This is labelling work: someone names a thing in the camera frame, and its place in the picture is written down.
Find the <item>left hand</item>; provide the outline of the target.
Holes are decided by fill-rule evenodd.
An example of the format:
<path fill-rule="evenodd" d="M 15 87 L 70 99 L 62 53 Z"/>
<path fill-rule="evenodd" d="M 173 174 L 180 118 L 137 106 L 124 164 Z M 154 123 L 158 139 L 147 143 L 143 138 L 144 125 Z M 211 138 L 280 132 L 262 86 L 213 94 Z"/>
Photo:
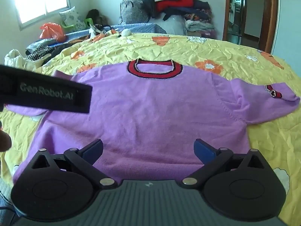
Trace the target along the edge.
<path fill-rule="evenodd" d="M 3 131 L 3 125 L 2 122 L 0 122 L 0 152 L 6 152 L 11 146 L 11 137 Z"/>

